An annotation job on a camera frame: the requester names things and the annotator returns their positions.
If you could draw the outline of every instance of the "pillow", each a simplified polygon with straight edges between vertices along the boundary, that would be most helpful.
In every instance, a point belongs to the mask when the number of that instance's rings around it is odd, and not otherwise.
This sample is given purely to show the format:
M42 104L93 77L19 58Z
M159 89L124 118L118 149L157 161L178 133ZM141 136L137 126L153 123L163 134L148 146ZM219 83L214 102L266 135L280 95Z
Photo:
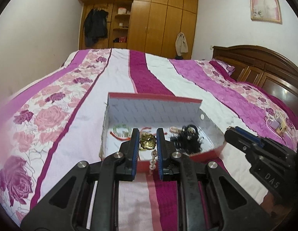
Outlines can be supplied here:
M223 67L223 69L226 70L226 72L228 73L229 76L231 76L232 73L235 71L234 66L231 66L221 60L211 59L211 61L216 61L219 65L221 65Z

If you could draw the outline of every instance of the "dark jacket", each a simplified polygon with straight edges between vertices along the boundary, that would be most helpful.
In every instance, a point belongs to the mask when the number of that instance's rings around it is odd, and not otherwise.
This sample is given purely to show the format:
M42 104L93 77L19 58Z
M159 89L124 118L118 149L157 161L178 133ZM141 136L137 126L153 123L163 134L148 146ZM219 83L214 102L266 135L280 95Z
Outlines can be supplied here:
M108 12L105 10L92 9L85 19L85 44L86 47L92 47L99 38L107 38L107 21Z

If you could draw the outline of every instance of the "wooden headboard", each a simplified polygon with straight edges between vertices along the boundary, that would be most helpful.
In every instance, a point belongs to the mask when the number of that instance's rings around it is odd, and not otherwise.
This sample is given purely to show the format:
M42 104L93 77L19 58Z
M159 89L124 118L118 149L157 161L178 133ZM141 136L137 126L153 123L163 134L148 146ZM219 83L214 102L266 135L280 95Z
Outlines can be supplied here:
M213 58L236 68L231 75L233 79L258 85L298 116L298 67L294 63L260 46L215 46L213 49Z

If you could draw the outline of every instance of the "framed wedding photo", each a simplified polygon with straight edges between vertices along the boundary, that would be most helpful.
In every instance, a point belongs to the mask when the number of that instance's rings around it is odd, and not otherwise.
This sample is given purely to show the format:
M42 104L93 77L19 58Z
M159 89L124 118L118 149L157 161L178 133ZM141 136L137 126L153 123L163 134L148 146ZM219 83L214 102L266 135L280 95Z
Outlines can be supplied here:
M251 19L282 24L279 1L251 0Z

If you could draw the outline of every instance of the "white wall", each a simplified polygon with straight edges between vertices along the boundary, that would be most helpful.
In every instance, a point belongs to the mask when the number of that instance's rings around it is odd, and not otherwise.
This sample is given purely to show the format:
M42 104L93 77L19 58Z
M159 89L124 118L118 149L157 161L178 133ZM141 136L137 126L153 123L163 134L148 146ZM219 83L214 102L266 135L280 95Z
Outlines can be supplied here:
M250 0L199 0L193 59L211 59L210 46L259 45L298 66L298 18L279 0L283 24L251 21Z
M0 97L59 68L78 49L78 0L11 0L0 15Z

